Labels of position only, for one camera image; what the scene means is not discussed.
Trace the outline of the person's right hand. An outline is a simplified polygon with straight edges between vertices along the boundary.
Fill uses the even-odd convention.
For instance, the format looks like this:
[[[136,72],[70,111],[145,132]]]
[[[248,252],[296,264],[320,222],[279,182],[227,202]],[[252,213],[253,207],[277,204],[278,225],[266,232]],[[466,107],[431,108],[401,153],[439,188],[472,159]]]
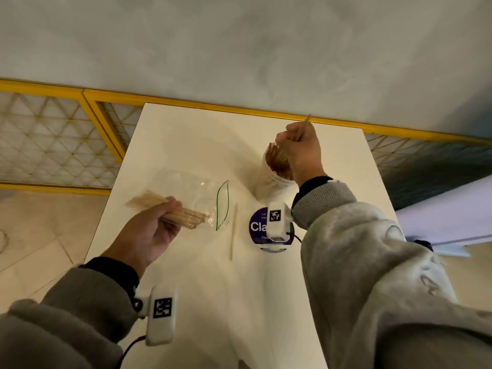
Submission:
[[[326,177],[321,157],[321,146],[315,132],[315,143],[309,148],[299,148],[297,150],[284,150],[287,156],[293,178],[296,184],[301,187],[305,182],[316,177]]]

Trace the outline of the person's left hand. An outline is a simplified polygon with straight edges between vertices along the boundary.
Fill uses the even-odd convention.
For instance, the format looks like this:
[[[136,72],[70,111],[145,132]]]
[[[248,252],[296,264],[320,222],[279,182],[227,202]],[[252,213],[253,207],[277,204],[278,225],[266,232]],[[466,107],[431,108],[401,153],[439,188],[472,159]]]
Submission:
[[[142,278],[146,269],[169,247],[181,230],[180,225],[153,218],[153,207],[133,216],[102,257],[120,261]]]

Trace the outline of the thin wooden stick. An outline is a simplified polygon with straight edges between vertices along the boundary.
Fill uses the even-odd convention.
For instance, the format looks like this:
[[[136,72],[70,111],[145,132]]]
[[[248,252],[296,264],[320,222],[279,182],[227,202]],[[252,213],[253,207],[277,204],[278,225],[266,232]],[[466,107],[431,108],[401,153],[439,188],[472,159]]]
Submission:
[[[230,254],[229,254],[229,259],[231,262],[234,259],[234,246],[235,246],[236,232],[237,232],[237,216],[238,216],[238,204],[236,203],[233,208],[232,225],[231,225],[231,242],[230,242]]]
[[[299,142],[303,135],[304,135],[304,130],[305,130],[305,125],[304,124],[308,124],[311,120],[311,115],[308,115],[298,126],[298,129],[297,129],[297,133],[296,133],[296,142]]]

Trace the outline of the bundle of pale wooden sticks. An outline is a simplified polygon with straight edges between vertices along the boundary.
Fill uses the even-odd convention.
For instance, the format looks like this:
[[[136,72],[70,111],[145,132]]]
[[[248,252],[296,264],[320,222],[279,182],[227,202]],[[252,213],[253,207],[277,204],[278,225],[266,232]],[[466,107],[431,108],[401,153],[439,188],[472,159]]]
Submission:
[[[146,190],[142,194],[127,201],[125,206],[137,212],[142,212],[153,206],[167,202],[168,198],[151,190]],[[208,222],[209,219],[210,216],[207,214],[185,207],[177,208],[163,216],[163,221],[174,225],[180,225],[187,229],[196,229],[199,225]]]

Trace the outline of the person's right forearm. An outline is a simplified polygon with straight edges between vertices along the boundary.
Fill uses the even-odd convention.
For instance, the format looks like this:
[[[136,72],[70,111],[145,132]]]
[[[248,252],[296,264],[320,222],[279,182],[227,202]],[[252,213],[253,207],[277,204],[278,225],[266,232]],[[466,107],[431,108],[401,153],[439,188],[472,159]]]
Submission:
[[[377,207],[315,177],[292,214],[328,369],[492,369],[492,312],[459,304],[435,253]]]

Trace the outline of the person's left forearm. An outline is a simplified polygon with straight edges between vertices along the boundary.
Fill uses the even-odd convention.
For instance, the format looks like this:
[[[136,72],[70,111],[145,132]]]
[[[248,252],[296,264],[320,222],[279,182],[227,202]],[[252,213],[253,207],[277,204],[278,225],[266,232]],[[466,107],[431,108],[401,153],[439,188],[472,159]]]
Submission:
[[[70,269],[41,302],[0,314],[0,369],[118,369],[118,343],[137,320],[138,273],[96,257]]]

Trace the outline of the clear plastic zip bag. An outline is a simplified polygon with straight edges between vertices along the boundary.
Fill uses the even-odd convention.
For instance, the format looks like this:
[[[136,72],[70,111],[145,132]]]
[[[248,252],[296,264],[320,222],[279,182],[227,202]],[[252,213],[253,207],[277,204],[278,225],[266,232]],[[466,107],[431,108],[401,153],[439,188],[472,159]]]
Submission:
[[[210,216],[196,229],[219,231],[225,229],[233,213],[231,185],[229,179],[214,180],[164,169],[153,176],[148,189],[163,197],[173,196],[182,202],[182,207]]]

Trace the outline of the bunch of brown wooden skewers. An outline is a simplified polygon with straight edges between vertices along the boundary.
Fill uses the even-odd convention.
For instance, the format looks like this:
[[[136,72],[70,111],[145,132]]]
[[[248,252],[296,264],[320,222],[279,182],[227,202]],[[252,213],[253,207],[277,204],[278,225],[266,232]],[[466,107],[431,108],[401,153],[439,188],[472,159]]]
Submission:
[[[270,170],[278,177],[293,180],[288,158],[276,143],[269,143],[265,153],[265,161]]]

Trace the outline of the clear plastic jar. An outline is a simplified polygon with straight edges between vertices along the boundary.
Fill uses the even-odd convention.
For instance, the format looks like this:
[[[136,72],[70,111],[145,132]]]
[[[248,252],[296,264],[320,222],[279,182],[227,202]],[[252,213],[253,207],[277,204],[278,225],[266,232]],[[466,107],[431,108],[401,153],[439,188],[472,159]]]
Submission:
[[[261,166],[255,180],[253,195],[259,202],[268,204],[279,200],[284,194],[291,191],[296,186],[296,183],[294,179],[286,180],[274,174],[266,164],[265,153],[266,151],[263,154]]]

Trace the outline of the round purple lid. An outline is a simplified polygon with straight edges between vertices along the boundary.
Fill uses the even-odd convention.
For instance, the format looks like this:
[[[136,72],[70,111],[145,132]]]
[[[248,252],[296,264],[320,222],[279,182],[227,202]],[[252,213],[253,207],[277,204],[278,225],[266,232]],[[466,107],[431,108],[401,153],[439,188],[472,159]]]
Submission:
[[[271,238],[268,236],[267,227],[270,223],[270,210],[268,207],[262,207],[257,210],[249,221],[249,235],[252,242],[266,253],[281,253],[290,248],[294,240],[295,228],[291,218],[285,217],[286,209],[274,209],[274,220],[280,219],[283,225],[284,236]]]

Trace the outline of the yellow framed mesh railing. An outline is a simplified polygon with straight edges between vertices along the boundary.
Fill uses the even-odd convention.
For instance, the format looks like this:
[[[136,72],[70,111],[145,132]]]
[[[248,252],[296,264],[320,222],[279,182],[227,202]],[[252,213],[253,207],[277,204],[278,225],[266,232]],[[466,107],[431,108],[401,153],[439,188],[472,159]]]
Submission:
[[[302,120],[304,116],[0,79],[0,188],[109,195],[145,104]],[[393,202],[492,175],[492,139],[313,117],[365,134]]]

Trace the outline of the pale lilac furniture panel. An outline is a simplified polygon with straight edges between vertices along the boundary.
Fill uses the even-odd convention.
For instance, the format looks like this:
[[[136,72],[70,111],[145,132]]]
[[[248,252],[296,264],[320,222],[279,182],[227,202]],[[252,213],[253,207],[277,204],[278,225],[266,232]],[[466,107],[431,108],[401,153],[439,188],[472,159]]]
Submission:
[[[466,246],[492,242],[492,175],[396,211],[408,241],[469,258]]]

